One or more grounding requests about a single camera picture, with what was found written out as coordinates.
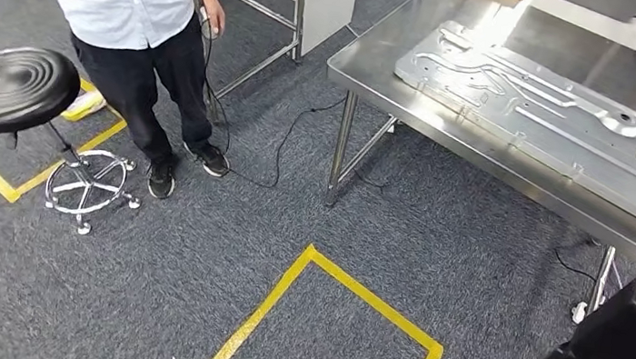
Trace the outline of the person's hand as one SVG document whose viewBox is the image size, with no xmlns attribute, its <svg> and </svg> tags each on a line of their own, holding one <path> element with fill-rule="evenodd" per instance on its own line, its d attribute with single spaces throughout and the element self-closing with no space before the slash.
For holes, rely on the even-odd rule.
<svg viewBox="0 0 636 359">
<path fill-rule="evenodd" d="M 219 0 L 198 0 L 198 14 L 208 27 L 209 37 L 217 38 L 224 34 L 225 11 Z"/>
</svg>

